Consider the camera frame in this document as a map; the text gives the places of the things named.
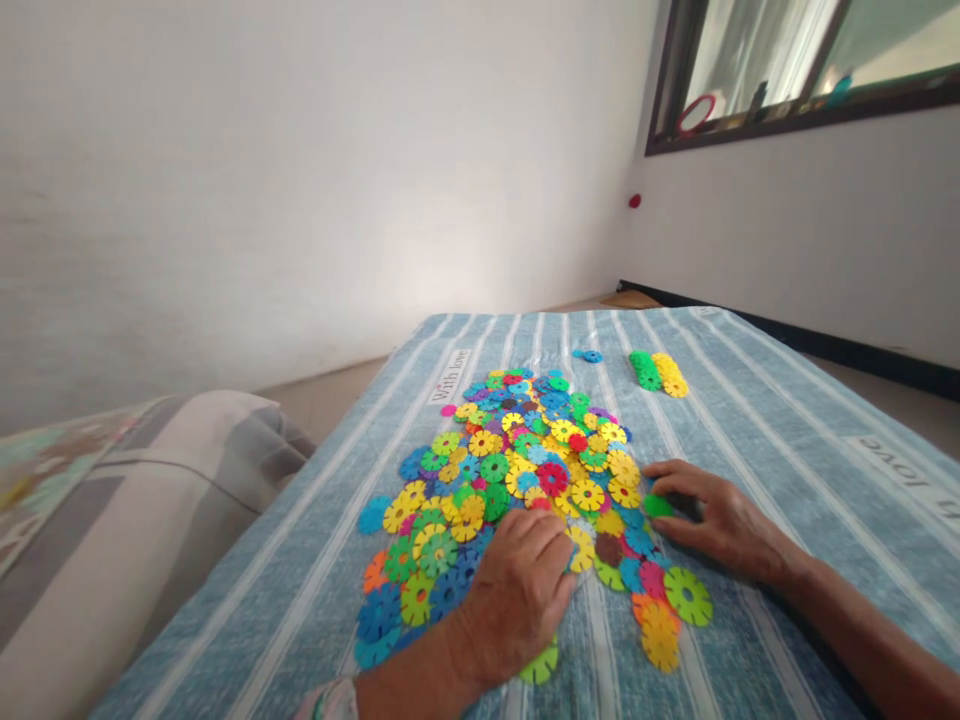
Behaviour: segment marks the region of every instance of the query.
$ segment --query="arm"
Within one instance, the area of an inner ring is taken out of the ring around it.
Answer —
[[[681,460],[643,469],[657,495],[705,503],[703,522],[658,518],[654,528],[771,586],[816,628],[890,718],[960,717],[960,677],[915,643],[829,565],[811,557],[733,483]]]
[[[459,717],[523,670],[550,643],[576,587],[564,572],[574,549],[564,528],[552,512],[511,511],[460,607],[354,680],[359,717]]]

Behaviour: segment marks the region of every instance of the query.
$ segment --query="window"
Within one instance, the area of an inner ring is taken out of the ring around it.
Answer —
[[[673,0],[647,155],[960,100],[960,0]]]

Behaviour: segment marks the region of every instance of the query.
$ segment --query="person's left hand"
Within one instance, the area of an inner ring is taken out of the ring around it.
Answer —
[[[452,613],[462,671],[484,689],[515,676],[553,638],[577,585],[576,576],[564,572],[574,550],[564,529],[549,511],[511,511]]]

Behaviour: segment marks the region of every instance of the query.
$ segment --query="baseboard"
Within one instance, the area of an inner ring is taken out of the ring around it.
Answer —
[[[629,282],[628,280],[621,280],[617,285],[617,292],[623,290],[639,290],[667,307],[713,304],[647,285]],[[725,309],[736,313],[750,324],[760,328],[797,352],[814,355],[838,365],[846,365],[854,370],[892,380],[947,400],[960,402],[960,370],[954,370],[926,360],[918,360],[908,355],[900,355],[873,345],[865,345],[815,330],[807,330],[779,320],[771,320],[759,315],[741,312],[733,308]]]

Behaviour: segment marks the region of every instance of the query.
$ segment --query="window frame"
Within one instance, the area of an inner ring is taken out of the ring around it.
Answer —
[[[840,0],[814,56],[799,98],[777,105],[765,105],[766,115],[770,119],[764,122],[709,132],[721,121],[735,122],[746,114],[738,113],[708,120],[695,135],[677,137],[674,129],[686,109],[683,103],[696,62],[695,51],[700,44],[708,3],[709,0],[671,0],[647,133],[646,157],[960,103],[960,63],[957,63],[947,66],[952,69],[935,88],[925,85],[931,77],[942,76],[945,68],[854,87],[848,91],[852,102],[798,113],[801,107],[812,100],[825,97],[812,98],[811,95],[852,3],[852,0]]]

